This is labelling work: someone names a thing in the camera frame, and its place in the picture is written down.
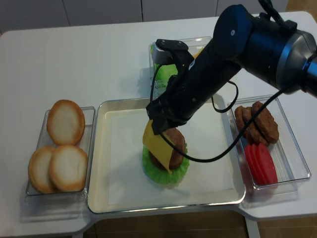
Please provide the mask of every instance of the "black cable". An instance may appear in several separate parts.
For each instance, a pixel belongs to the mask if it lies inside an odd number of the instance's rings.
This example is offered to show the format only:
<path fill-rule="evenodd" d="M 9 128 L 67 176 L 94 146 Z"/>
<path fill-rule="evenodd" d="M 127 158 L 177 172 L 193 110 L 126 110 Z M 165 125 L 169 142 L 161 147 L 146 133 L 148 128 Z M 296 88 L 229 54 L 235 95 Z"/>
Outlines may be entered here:
<path fill-rule="evenodd" d="M 150 96 L 150 104 L 152 103 L 153 100 L 153 90 L 154 90 L 154 82 L 155 82 L 155 78 L 156 75 L 158 73 L 159 68 L 162 66 L 162 64 L 160 64 L 153 76 L 153 81 L 152 81 L 152 87 L 151 87 L 151 96 Z M 193 158 L 189 155 L 186 155 L 183 151 L 181 151 L 180 149 L 178 149 L 176 146 L 174 146 L 161 132 L 160 136 L 165 140 L 165 142 L 167 144 L 169 144 L 176 152 L 178 152 L 179 154 L 181 154 L 182 156 L 184 156 L 185 158 L 195 161 L 195 162 L 201 162 L 201 163 L 209 163 L 209 162 L 214 162 L 216 160 L 221 159 L 223 156 L 225 156 L 240 140 L 241 136 L 243 135 L 244 131 L 248 128 L 248 126 L 255 120 L 255 118 L 263 111 L 264 108 L 267 107 L 268 104 L 270 104 L 275 98 L 277 98 L 279 95 L 281 95 L 282 93 L 284 93 L 285 91 L 287 91 L 289 88 L 293 87 L 295 84 L 297 84 L 297 81 L 293 81 L 292 83 L 290 83 L 289 85 L 287 85 L 286 87 L 282 88 L 281 90 L 279 90 L 277 93 L 275 93 L 273 96 L 271 96 L 260 108 L 259 110 L 251 117 L 251 119 L 245 123 L 244 127 L 242 128 L 242 130 L 239 132 L 239 134 L 237 135 L 237 137 L 234 139 L 234 141 L 231 143 L 231 145 L 225 150 L 223 151 L 220 155 L 211 158 L 211 159 L 196 159 Z"/>
<path fill-rule="evenodd" d="M 159 68 L 161 68 L 162 66 L 163 66 L 163 64 L 158 65 L 158 67 L 156 68 L 155 73 L 153 75 L 151 94 L 150 94 L 150 105 L 152 105 L 152 101 L 153 101 L 153 91 L 154 91 L 155 78 L 157 77 L 157 73 L 159 71 Z"/>
<path fill-rule="evenodd" d="M 228 81 L 227 83 L 231 83 L 232 85 L 234 85 L 236 87 L 236 96 L 234 97 L 232 103 L 226 107 L 225 109 L 217 109 L 215 106 L 214 106 L 214 102 L 213 102 L 213 97 L 211 97 L 211 101 L 212 101 L 212 105 L 213 105 L 213 109 L 218 112 L 218 113 L 226 113 L 227 111 L 229 111 L 233 105 L 235 104 L 237 98 L 238 98 L 238 95 L 239 95 L 239 90 L 238 90 L 238 86 L 234 83 L 234 82 L 231 82 L 231 81 Z"/>
<path fill-rule="evenodd" d="M 260 5 L 262 8 L 267 12 L 267 14 L 274 19 L 274 21 L 281 25 L 284 23 L 283 18 L 280 14 L 274 9 L 271 0 L 259 0 Z"/>

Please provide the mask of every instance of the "tomato slice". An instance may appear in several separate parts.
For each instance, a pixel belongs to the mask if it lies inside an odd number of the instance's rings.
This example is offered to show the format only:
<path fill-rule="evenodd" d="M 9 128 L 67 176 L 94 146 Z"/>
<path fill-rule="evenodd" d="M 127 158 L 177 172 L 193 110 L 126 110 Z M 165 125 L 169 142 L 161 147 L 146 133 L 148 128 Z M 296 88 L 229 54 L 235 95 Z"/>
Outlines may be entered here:
<path fill-rule="evenodd" d="M 253 160 L 251 156 L 251 152 L 252 152 L 251 145 L 248 144 L 246 148 L 244 149 L 244 152 L 246 154 L 246 159 L 247 159 L 253 179 L 258 185 L 263 185 L 264 180 L 260 177 L 260 171 L 258 170 L 258 167 L 255 164 L 255 160 Z"/>
<path fill-rule="evenodd" d="M 278 180 L 273 159 L 266 146 L 262 143 L 256 148 L 256 158 L 260 170 L 263 172 L 266 184 L 277 183 Z"/>
<path fill-rule="evenodd" d="M 252 161 L 254 163 L 254 166 L 256 168 L 256 171 L 258 173 L 258 176 L 259 176 L 260 180 L 263 181 L 263 184 L 267 184 L 267 180 L 265 179 L 264 173 L 261 170 L 259 162 L 258 162 L 257 157 L 256 157 L 256 149 L 257 149 L 257 145 L 253 144 L 251 146 L 251 149 L 250 149 L 251 159 L 252 159 Z"/>

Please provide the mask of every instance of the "green vegetable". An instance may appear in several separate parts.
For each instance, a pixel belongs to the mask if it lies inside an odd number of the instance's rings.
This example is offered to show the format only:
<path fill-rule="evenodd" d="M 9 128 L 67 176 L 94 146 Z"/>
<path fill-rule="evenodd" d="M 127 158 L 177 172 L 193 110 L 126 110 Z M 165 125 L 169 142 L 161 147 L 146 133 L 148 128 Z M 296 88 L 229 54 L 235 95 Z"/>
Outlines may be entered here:
<path fill-rule="evenodd" d="M 151 54 L 153 53 L 153 45 L 151 45 Z M 154 64 L 154 71 L 157 69 L 159 65 L 158 64 Z M 166 88 L 167 87 L 167 83 L 169 78 L 172 75 L 177 75 L 178 71 L 177 68 L 174 64 L 170 64 L 170 65 L 163 65 L 157 73 L 156 76 L 156 83 L 157 83 L 157 88 Z"/>
<path fill-rule="evenodd" d="M 178 168 L 172 170 L 172 174 L 169 174 L 166 170 L 161 170 L 152 163 L 150 152 L 145 146 L 143 146 L 142 154 L 142 163 L 146 175 L 154 182 L 160 184 L 177 183 L 186 174 L 189 166 L 189 160 L 184 158 L 182 164 Z"/>

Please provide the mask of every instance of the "bun slice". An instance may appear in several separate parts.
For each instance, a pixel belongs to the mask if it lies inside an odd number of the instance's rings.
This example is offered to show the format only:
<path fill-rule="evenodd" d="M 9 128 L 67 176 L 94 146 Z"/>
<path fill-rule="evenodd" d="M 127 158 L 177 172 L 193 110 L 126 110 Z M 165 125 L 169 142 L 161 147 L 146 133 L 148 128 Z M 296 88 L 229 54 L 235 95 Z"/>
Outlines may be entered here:
<path fill-rule="evenodd" d="M 76 145 L 84 134 L 85 116 L 70 100 L 57 101 L 48 116 L 47 131 L 57 145 Z"/>
<path fill-rule="evenodd" d="M 55 148 L 52 146 L 41 147 L 33 153 L 29 162 L 28 174 L 30 183 L 34 189 L 42 193 L 58 191 L 49 175 L 49 167 L 54 150 Z"/>
<path fill-rule="evenodd" d="M 62 145 L 55 149 L 50 163 L 50 177 L 62 191 L 79 191 L 84 188 L 88 157 L 86 153 L 72 145 Z"/>

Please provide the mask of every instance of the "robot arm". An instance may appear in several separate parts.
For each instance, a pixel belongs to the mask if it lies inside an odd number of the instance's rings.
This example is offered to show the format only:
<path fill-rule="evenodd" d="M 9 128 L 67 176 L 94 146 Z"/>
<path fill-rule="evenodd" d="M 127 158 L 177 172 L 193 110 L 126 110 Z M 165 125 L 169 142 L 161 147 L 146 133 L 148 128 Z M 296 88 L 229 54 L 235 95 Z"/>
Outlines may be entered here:
<path fill-rule="evenodd" d="M 196 59 L 179 41 L 157 40 L 154 63 L 176 64 L 178 75 L 166 91 L 150 102 L 147 112 L 153 131 L 185 124 L 241 68 L 277 89 L 288 87 L 317 96 L 317 56 L 313 36 L 297 24 L 277 24 L 267 14 L 251 16 L 242 5 L 227 8 L 219 17 L 213 39 Z"/>

